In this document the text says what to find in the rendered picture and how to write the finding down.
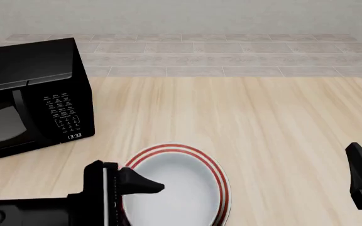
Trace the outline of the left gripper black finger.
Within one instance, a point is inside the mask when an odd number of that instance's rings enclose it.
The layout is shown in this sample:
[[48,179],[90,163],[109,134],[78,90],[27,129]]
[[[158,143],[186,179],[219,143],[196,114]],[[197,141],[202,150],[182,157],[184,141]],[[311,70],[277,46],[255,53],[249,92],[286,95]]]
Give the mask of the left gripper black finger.
[[136,193],[159,193],[165,185],[149,180],[131,168],[123,167],[119,170],[119,194],[131,195]]

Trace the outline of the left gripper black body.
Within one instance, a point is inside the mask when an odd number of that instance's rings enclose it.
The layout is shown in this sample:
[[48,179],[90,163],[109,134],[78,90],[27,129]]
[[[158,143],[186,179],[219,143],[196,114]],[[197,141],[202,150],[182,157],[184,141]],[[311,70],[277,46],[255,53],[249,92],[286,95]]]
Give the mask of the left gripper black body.
[[124,226],[117,163],[98,160],[87,165],[83,195],[87,226]]

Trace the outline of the black microwave oven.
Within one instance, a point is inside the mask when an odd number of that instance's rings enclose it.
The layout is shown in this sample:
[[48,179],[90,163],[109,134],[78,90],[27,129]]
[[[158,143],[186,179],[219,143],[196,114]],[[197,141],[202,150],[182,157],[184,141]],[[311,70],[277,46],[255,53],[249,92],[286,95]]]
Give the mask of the black microwave oven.
[[92,89],[73,38],[0,46],[0,158],[94,134]]

